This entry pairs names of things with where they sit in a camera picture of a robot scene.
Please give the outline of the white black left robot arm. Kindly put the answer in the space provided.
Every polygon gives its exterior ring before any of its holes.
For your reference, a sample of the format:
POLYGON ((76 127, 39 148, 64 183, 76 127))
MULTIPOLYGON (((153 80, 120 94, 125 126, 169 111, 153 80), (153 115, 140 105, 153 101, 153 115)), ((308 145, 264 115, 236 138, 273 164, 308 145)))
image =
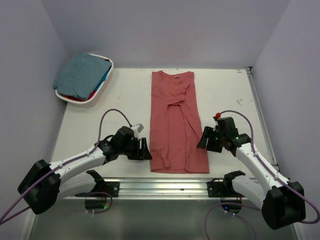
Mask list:
POLYGON ((114 135, 73 157, 52 163, 37 161, 18 186, 18 193, 36 215, 46 212, 60 199, 77 194, 102 195, 104 180, 95 167, 119 156, 136 161, 152 159, 146 138, 139 137, 143 128, 141 123, 122 126, 114 135))

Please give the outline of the salmon pink t shirt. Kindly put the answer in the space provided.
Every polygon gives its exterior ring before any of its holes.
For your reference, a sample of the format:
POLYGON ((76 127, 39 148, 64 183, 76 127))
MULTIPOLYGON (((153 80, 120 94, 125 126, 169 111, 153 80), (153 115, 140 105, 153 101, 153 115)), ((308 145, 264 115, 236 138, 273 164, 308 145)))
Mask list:
POLYGON ((195 75, 188 71, 151 76, 150 170, 162 174, 208 174, 208 154, 197 145, 202 137, 195 75))

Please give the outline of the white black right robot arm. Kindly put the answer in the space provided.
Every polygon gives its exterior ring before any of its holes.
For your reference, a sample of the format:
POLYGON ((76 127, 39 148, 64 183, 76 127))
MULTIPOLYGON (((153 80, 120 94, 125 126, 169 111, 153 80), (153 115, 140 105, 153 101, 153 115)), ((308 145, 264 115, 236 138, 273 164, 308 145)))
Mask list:
POLYGON ((220 182, 207 182, 208 188, 228 197, 246 197, 261 210, 273 230, 303 221, 306 218, 303 186, 291 182, 260 156, 253 140, 246 133, 239 133, 232 117, 217 118, 216 123, 215 127, 204 128, 197 148, 216 153, 226 149, 249 169, 255 180, 237 170, 225 174, 220 182))

